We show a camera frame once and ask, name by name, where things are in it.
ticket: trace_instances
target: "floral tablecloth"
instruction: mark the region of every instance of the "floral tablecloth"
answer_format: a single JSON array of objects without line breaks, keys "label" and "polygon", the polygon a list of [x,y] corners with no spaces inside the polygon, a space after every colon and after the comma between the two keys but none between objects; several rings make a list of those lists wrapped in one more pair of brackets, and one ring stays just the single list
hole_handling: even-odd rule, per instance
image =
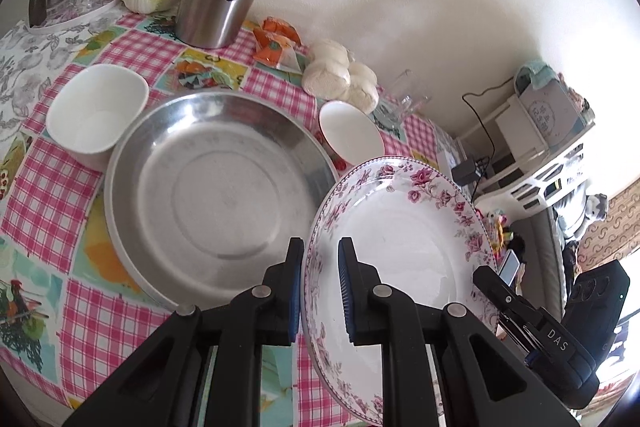
[{"label": "floral tablecloth", "polygon": [[[117,7],[89,24],[32,36],[18,24],[0,40],[0,359],[68,407],[77,407],[168,316],[118,261],[104,218],[103,177],[72,160],[47,135],[51,101],[75,74],[119,64],[150,86],[149,105],[186,91],[180,64],[196,59],[240,89],[285,109],[317,131],[321,100],[301,77],[256,64],[251,23],[215,52],[175,39],[171,19]],[[462,152],[429,121],[411,116],[380,130],[386,153],[444,171]],[[356,423],[322,387],[302,335],[266,347],[261,424],[328,427]]]}]

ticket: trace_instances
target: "orange plastic wrapper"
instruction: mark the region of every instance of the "orange plastic wrapper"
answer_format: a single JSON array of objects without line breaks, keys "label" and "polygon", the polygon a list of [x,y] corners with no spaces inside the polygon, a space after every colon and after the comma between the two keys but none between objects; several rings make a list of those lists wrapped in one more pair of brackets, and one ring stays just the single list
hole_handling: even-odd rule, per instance
[{"label": "orange plastic wrapper", "polygon": [[267,17],[261,28],[254,29],[257,62],[289,73],[302,73],[295,45],[301,45],[300,36],[289,23]]}]

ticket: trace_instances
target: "floral plate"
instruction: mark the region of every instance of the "floral plate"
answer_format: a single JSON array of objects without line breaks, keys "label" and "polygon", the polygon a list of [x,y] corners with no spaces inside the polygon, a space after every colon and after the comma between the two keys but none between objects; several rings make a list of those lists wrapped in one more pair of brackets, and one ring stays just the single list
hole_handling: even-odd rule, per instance
[{"label": "floral plate", "polygon": [[338,241],[352,237],[358,260],[414,301],[463,303],[495,332],[497,311],[473,286],[481,265],[496,269],[471,203],[427,164],[384,156],[356,167],[324,198],[303,259],[302,324],[311,359],[334,398],[382,425],[379,346],[349,342],[338,277]]}]

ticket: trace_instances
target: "smartphone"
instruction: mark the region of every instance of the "smartphone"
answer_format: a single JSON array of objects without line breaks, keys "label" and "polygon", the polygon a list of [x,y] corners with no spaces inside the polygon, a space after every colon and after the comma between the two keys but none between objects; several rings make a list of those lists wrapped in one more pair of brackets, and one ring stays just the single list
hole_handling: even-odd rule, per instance
[{"label": "smartphone", "polygon": [[511,286],[518,273],[518,268],[520,268],[520,261],[514,251],[509,249],[502,260],[498,275],[507,286]]}]

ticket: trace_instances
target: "metal basin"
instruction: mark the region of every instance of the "metal basin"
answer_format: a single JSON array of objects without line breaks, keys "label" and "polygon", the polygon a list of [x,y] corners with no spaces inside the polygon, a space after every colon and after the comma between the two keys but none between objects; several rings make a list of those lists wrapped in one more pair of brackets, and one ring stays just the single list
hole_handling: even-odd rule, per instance
[{"label": "metal basin", "polygon": [[331,160],[276,107],[230,90],[141,115],[111,156],[105,210],[127,271],[160,304],[229,302],[306,239],[337,180]]}]

